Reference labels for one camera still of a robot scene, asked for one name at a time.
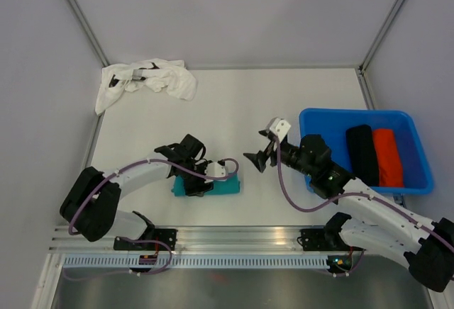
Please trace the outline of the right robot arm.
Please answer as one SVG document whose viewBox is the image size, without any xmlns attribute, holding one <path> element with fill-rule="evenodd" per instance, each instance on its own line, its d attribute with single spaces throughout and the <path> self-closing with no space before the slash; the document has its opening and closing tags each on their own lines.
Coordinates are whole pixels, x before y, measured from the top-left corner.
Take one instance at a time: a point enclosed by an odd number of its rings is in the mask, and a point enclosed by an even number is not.
<svg viewBox="0 0 454 309">
<path fill-rule="evenodd" d="M 347 245 L 374 252 L 400 264 L 435 292 L 444 292 L 453 281 L 453 221 L 434 221 L 373 191 L 331 159 L 331 149 L 320 135 L 306 135 L 294 146 L 275 131 L 260 134 L 269 139 L 268 146 L 245 157 L 260 172 L 271 164 L 309 176 L 314 193 L 324 200 L 311 209 L 291 202 L 293 208 L 310 213 L 330 204 L 339 207 L 324 227 L 329 247 Z"/>
</svg>

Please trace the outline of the aluminium mounting rail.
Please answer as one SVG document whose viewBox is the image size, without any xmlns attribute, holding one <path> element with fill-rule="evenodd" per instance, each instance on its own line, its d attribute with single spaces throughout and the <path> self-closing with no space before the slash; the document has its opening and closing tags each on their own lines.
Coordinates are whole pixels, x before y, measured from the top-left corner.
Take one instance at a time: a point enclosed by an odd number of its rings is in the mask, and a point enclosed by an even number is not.
<svg viewBox="0 0 454 309">
<path fill-rule="evenodd" d="M 297 242 L 299 231 L 307 227 L 157 227 L 176 229 L 177 242 L 173 252 L 182 253 L 291 253 L 305 252 Z M 376 225 L 362 222 L 347 222 L 347 232 L 340 238 L 349 245 L 359 239 L 370 240 L 387 249 L 404 248 L 407 251 L 419 249 L 428 233 L 416 225 L 405 225 L 410 234 L 406 239 L 389 234 Z M 57 227 L 49 243 L 49 253 L 90 253 L 112 252 L 116 236 L 104 236 L 96 242 L 89 242 L 83 236 L 71 236 L 66 227 Z"/>
</svg>

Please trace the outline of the left aluminium frame post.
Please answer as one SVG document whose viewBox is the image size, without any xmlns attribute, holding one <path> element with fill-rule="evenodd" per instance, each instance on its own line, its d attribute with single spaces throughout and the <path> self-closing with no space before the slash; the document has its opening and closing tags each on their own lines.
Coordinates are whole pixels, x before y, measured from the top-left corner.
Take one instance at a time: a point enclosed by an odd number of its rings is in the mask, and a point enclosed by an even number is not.
<svg viewBox="0 0 454 309">
<path fill-rule="evenodd" d="M 79 5 L 78 0 L 64 0 L 68 5 L 74 19 L 77 22 L 77 25 L 81 29 L 85 39 L 88 42 L 88 45 L 92 49 L 95 57 L 98 59 L 102 67 L 107 67 L 110 65 L 109 59 L 107 58 L 101 44 L 99 43 L 95 32 L 93 31 L 87 17 L 85 16 L 81 6 Z"/>
</svg>

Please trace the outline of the rolled black t-shirt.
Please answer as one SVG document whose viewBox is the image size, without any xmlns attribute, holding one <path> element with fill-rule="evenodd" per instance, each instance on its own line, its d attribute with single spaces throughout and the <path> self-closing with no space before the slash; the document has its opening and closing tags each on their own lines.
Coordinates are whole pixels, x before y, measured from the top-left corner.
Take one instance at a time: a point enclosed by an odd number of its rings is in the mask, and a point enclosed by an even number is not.
<svg viewBox="0 0 454 309">
<path fill-rule="evenodd" d="M 377 154 L 369 125 L 358 125 L 345 132 L 352 172 L 368 186 L 379 186 Z"/>
</svg>

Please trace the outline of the white t-shirt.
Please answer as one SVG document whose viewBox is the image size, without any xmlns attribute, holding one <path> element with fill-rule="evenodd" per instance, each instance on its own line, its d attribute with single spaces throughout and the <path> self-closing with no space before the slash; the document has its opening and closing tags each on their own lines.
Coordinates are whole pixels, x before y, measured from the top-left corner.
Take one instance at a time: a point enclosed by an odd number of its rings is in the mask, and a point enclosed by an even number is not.
<svg viewBox="0 0 454 309">
<path fill-rule="evenodd" d="M 123 93 L 147 87 L 155 93 L 191 101 L 197 92 L 197 80 L 183 60 L 151 59 L 131 64 L 112 64 L 101 70 L 101 83 L 96 98 L 95 114 L 101 115 L 115 104 Z"/>
</svg>

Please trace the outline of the blue plastic bin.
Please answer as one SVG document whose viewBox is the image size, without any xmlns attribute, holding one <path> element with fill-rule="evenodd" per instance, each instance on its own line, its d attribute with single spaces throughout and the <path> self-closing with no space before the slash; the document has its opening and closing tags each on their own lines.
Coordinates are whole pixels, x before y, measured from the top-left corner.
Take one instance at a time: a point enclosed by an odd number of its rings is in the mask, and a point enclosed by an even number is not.
<svg viewBox="0 0 454 309">
<path fill-rule="evenodd" d="M 433 177 L 414 122 L 402 111 L 306 108 L 299 114 L 300 135 L 319 134 L 331 148 L 332 160 L 352 171 L 345 132 L 368 125 L 373 130 L 386 128 L 394 137 L 403 167 L 404 186 L 378 187 L 381 194 L 425 195 L 433 190 Z"/>
</svg>

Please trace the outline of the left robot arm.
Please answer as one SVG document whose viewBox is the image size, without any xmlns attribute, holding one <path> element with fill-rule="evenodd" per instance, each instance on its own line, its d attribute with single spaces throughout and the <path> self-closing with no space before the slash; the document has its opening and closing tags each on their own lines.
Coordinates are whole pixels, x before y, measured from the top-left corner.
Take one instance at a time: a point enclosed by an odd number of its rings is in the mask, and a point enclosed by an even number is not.
<svg viewBox="0 0 454 309">
<path fill-rule="evenodd" d="M 69 223 L 69 235 L 81 235 L 89 242 L 106 235 L 127 237 L 138 249 L 148 249 L 155 241 L 152 222 L 136 210 L 119 210 L 120 200 L 171 177 L 187 183 L 187 195 L 203 195 L 213 188 L 213 182 L 205 179 L 213 162 L 205 154 L 205 145 L 186 135 L 181 142 L 158 147 L 120 169 L 83 169 L 60 207 L 60 215 Z"/>
</svg>

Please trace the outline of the teal t-shirt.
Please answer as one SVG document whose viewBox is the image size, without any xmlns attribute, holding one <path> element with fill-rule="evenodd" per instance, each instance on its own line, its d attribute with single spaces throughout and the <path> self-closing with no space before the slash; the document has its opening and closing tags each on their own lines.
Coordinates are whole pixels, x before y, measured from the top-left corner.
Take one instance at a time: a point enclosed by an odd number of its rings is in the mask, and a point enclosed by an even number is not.
<svg viewBox="0 0 454 309">
<path fill-rule="evenodd" d="M 240 180 L 237 175 L 225 181 L 212 181 L 212 185 L 212 190 L 203 192 L 202 196 L 223 196 L 240 193 Z M 180 176 L 175 178 L 172 193 L 176 197 L 186 196 L 184 181 Z"/>
</svg>

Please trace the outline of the right aluminium frame post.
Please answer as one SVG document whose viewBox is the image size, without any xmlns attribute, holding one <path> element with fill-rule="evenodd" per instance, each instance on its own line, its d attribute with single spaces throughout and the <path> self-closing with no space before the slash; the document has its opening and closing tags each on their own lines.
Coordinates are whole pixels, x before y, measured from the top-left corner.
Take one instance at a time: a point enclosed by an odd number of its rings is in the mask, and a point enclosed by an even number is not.
<svg viewBox="0 0 454 309">
<path fill-rule="evenodd" d="M 370 45 L 368 51 L 366 52 L 364 59 L 362 60 L 358 67 L 359 73 L 364 74 L 366 69 L 370 66 L 372 59 L 379 50 L 380 45 L 387 36 L 388 32 L 392 28 L 399 13 L 402 11 L 406 1 L 407 0 L 394 0 L 390 10 L 388 11 L 384 19 L 384 22 L 380 26 L 378 33 L 376 34 L 374 40 L 372 41 L 372 44 Z"/>
</svg>

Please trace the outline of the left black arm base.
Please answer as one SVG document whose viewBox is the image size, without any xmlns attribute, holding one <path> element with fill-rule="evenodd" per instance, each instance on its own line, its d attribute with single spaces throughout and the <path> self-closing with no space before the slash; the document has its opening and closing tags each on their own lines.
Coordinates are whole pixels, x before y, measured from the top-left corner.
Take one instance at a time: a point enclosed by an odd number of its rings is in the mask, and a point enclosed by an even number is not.
<svg viewBox="0 0 454 309">
<path fill-rule="evenodd" d="M 154 228 L 146 230 L 138 239 L 116 237 L 113 244 L 115 251 L 161 252 L 174 251 L 177 242 L 176 229 Z"/>
</svg>

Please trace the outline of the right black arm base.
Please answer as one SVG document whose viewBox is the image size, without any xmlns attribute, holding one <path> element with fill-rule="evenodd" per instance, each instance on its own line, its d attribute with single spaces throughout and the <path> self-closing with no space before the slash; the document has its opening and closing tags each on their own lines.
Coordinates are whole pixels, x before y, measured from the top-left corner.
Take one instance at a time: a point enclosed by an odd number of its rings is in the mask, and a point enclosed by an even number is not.
<svg viewBox="0 0 454 309">
<path fill-rule="evenodd" d="M 349 252 L 350 246 L 342 241 L 338 233 L 326 231 L 324 227 L 310 227 L 299 231 L 297 242 L 305 252 Z"/>
</svg>

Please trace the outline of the aluminium frame post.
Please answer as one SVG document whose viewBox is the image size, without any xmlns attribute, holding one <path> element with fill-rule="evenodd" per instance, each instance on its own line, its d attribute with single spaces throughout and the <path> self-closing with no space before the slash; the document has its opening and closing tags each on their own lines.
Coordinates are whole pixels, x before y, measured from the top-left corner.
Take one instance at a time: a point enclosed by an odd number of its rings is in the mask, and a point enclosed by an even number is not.
<svg viewBox="0 0 454 309">
<path fill-rule="evenodd" d="M 109 59 L 107 58 L 101 44 L 99 43 L 95 32 L 93 31 L 87 17 L 85 16 L 81 6 L 79 5 L 78 0 L 64 0 L 68 5 L 74 19 L 77 22 L 77 25 L 81 29 L 85 39 L 88 42 L 88 45 L 92 49 L 95 57 L 98 59 L 102 67 L 107 67 L 110 65 Z"/>
<path fill-rule="evenodd" d="M 368 51 L 366 52 L 364 59 L 362 60 L 358 67 L 359 73 L 364 74 L 366 69 L 370 66 L 372 59 L 379 50 L 380 45 L 387 36 L 388 32 L 392 28 L 399 13 L 402 11 L 406 1 L 407 0 L 394 0 L 390 10 L 388 11 L 384 19 L 384 22 L 380 26 L 378 33 L 376 34 L 374 40 L 372 41 L 372 44 L 370 45 Z"/>
</svg>

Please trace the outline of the rolled orange t-shirt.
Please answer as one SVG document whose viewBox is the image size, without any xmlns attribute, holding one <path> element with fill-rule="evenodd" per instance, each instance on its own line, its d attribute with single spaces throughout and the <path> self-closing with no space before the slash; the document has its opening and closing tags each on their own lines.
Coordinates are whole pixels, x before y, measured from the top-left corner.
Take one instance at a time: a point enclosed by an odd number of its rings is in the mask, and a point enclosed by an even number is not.
<svg viewBox="0 0 454 309">
<path fill-rule="evenodd" d="M 372 131 L 372 138 L 377 155 L 379 186 L 403 188 L 404 170 L 393 130 L 378 128 Z"/>
</svg>

